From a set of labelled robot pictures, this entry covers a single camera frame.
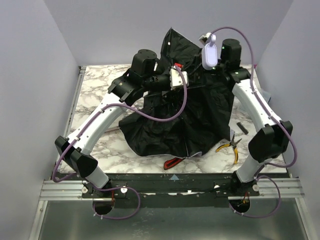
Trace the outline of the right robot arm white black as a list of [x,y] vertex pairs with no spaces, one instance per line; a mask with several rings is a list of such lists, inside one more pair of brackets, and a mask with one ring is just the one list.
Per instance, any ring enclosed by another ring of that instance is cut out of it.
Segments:
[[232,193],[244,192],[253,185],[259,172],[287,150],[288,137],[293,131],[292,123],[282,121],[263,99],[252,80],[253,74],[240,66],[241,52],[238,40],[223,40],[217,65],[226,86],[243,105],[256,130],[248,143],[248,157],[231,176],[229,186]]

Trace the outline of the aluminium frame rail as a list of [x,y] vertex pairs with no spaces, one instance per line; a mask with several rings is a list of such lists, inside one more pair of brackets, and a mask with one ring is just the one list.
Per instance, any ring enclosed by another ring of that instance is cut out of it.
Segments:
[[[76,201],[76,200],[93,200],[97,202],[110,202],[112,199],[124,199],[129,196],[132,191],[129,185],[125,183],[116,190],[100,192],[91,186],[86,185],[82,181],[66,181],[62,183],[54,183],[45,181],[40,192],[41,201]],[[151,197],[169,197],[169,196],[196,196],[200,197],[205,194],[204,190],[140,190],[138,192],[143,198]],[[296,199],[305,196],[303,187],[298,178],[262,178],[252,189],[245,193],[232,195],[227,190],[222,190],[220,185],[214,187],[212,192],[214,197],[227,198],[228,200],[240,200],[243,197],[248,199]]]

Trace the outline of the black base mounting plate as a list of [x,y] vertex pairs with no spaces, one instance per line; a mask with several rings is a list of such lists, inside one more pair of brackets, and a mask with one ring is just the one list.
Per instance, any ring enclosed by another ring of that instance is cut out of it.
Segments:
[[106,187],[114,191],[101,192],[84,183],[82,197],[113,202],[116,208],[225,208],[229,199],[259,195],[251,183],[233,191],[230,173],[111,173],[109,178]]

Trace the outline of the red black utility knife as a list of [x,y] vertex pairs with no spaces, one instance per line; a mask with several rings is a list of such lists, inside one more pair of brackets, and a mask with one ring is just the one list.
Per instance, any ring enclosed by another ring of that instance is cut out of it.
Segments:
[[181,163],[184,159],[185,158],[178,158],[178,157],[174,157],[172,159],[169,159],[164,162],[163,169],[169,170],[169,169],[175,167],[176,165],[178,165],[179,163]]

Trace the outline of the lavender folding umbrella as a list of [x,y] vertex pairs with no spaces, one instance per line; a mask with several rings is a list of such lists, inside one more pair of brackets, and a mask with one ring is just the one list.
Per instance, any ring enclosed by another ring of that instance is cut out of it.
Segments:
[[182,89],[166,94],[150,92],[140,113],[119,122],[128,146],[137,155],[171,155],[187,158],[204,155],[221,140],[229,141],[234,96],[224,81],[201,64],[201,49],[169,29],[161,50],[159,69],[168,73],[172,64],[187,72],[187,93]]

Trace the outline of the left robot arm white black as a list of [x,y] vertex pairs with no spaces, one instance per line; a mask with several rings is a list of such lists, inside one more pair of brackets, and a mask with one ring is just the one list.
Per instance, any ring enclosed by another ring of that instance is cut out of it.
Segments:
[[105,188],[110,179],[91,156],[97,141],[145,92],[166,89],[170,85],[168,76],[155,73],[157,61],[154,51],[140,49],[133,56],[131,67],[111,82],[101,103],[82,125],[67,137],[59,136],[54,142],[59,159],[98,189]]

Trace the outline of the small black comb part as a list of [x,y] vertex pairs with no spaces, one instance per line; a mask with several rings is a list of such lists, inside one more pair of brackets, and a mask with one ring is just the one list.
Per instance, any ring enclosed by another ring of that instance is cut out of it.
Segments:
[[249,130],[241,122],[237,122],[236,125],[245,135],[249,134]]

